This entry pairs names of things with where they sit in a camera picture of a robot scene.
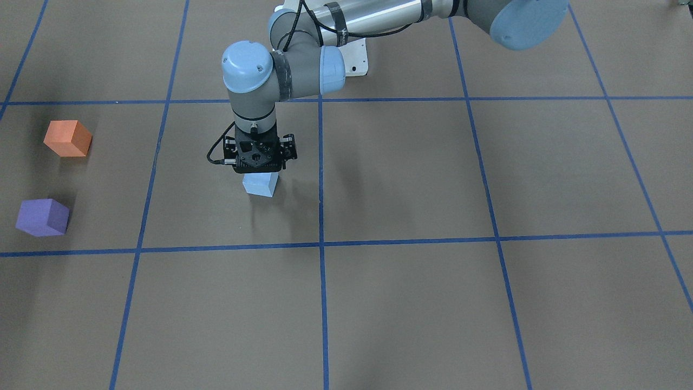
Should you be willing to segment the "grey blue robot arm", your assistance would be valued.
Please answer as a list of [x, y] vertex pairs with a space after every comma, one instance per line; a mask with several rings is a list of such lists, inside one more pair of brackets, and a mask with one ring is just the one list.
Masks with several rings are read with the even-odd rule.
[[220, 60], [233, 123], [215, 145], [214, 165], [236, 173], [275, 173], [297, 158], [295, 136], [277, 133], [276, 104], [344, 87], [341, 47], [400, 33], [431, 17], [464, 17], [493, 42], [523, 51], [544, 42], [563, 22], [567, 1], [336, 1], [310, 9], [280, 8], [268, 21], [270, 47], [238, 41]]

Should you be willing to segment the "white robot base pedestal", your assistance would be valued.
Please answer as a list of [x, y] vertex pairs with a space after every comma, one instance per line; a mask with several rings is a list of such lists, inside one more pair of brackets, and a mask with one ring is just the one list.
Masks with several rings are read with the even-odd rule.
[[[324, 3], [336, 1], [305, 1], [310, 10], [322, 7]], [[297, 10], [299, 1], [284, 1], [274, 8], [274, 11], [281, 9]], [[346, 77], [366, 76], [369, 70], [369, 61], [367, 57], [366, 39], [362, 38], [357, 41], [350, 42], [346, 46], [339, 48], [345, 62]]]

